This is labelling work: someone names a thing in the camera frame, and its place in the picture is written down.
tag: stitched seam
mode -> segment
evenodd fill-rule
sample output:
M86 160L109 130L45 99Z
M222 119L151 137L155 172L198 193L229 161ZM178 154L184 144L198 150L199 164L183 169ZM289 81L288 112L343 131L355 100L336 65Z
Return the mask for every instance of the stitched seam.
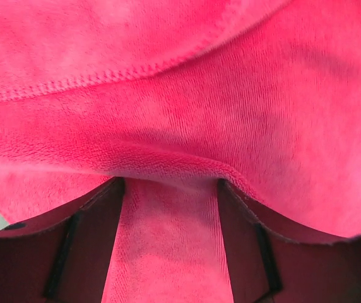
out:
M126 80L136 80L153 76L168 68L172 68L187 59L199 54L203 49L210 45L212 41L218 38L225 29L232 24L232 20L237 13L238 8L241 7L241 0L231 0L225 7L220 19L215 22L214 27L205 37L197 43L191 50L183 55L179 55L170 59L163 60L156 63L148 63L141 66L133 66L123 70L114 71L106 69L102 72L93 74L74 76L66 78L65 80L48 81L38 85L31 85L23 88L12 88L10 90L0 91L0 102L15 101L23 98L33 98L51 93L60 93L75 88L83 88L88 86L95 86L108 83L117 83Z

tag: plush fabric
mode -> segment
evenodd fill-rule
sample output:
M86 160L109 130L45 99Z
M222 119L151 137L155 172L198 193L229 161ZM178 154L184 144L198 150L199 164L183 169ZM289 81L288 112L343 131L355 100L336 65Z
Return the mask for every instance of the plush fabric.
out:
M361 0L0 0L0 213L111 176L105 303L232 301L218 178L361 234Z

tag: pink fleece fabric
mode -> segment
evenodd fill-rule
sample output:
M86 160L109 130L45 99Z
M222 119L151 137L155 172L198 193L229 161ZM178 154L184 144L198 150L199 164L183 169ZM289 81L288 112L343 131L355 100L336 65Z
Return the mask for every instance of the pink fleece fabric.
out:
M218 178L361 234L361 0L0 0L0 213L112 176L104 303L232 302Z

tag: red velour fabric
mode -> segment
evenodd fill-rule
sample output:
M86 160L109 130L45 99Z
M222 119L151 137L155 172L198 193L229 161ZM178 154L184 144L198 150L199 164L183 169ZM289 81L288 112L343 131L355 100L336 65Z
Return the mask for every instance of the red velour fabric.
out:
M0 0L0 213L112 176L105 303L232 301L218 178L361 234L361 0Z

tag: pink cloth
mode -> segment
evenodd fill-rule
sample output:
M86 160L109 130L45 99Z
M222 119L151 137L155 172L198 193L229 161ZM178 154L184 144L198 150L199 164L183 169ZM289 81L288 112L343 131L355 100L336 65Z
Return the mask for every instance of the pink cloth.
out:
M0 0L0 213L115 175L104 303L232 301L218 178L361 234L361 0Z

